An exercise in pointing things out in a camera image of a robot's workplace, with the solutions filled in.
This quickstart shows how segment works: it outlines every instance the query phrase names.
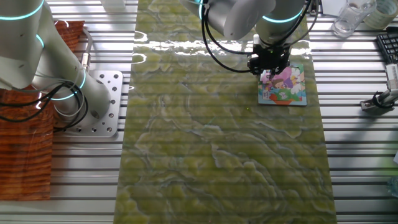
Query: keyboard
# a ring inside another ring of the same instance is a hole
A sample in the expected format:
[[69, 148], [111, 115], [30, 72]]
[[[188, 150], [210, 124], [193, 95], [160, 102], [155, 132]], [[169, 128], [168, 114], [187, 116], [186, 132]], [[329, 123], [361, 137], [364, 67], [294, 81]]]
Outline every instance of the keyboard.
[[378, 35], [377, 44], [387, 64], [398, 62], [398, 32]]

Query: green marble mat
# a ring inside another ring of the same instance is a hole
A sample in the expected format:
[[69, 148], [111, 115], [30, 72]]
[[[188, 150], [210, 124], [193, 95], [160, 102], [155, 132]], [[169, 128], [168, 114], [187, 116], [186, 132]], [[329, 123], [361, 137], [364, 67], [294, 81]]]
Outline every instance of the green marble mat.
[[276, 107], [258, 105], [255, 76], [212, 61], [178, 0], [140, 0], [136, 30], [116, 224], [336, 223], [308, 41], [291, 57], [305, 65], [308, 106]]

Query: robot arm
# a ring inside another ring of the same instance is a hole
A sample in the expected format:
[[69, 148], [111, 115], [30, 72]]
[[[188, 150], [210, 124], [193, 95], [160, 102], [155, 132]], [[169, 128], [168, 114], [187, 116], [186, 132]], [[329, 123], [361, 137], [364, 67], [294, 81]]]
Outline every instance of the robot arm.
[[[0, 1], [0, 88], [52, 91], [55, 80], [69, 80], [81, 90], [88, 111], [80, 126], [96, 123], [108, 111], [110, 94], [103, 83], [89, 75], [59, 36], [49, 5], [44, 0]], [[69, 123], [79, 108], [68, 88], [62, 88], [53, 104]]]
[[[290, 46], [285, 40], [300, 22], [305, 0], [180, 2], [200, 19], [207, 19], [206, 22], [212, 28], [228, 39], [238, 40], [255, 27], [257, 34], [254, 35], [254, 51], [250, 54], [248, 63], [254, 75], [260, 75], [264, 70], [270, 70], [271, 75], [279, 74], [289, 65]], [[206, 11], [205, 18], [202, 18], [203, 11]]]

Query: white cylinder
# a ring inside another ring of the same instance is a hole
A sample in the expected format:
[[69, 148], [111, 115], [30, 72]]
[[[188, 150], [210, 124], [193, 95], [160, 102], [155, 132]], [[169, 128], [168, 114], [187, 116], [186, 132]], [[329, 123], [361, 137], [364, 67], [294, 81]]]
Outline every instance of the white cylinder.
[[120, 11], [126, 8], [126, 0], [101, 0], [107, 11]]

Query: cartoon illustration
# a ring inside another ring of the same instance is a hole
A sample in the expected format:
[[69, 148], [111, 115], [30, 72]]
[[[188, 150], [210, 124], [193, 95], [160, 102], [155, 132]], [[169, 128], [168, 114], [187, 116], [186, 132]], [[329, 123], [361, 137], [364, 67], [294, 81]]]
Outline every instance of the cartoon illustration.
[[259, 77], [260, 104], [302, 106], [307, 104], [302, 65], [287, 67], [273, 79], [269, 78], [269, 72], [264, 72]]
[[274, 88], [285, 88], [284, 80], [281, 78], [274, 79], [272, 81], [272, 87]]
[[285, 100], [287, 98], [286, 93], [279, 93], [279, 95], [282, 97], [282, 100]]

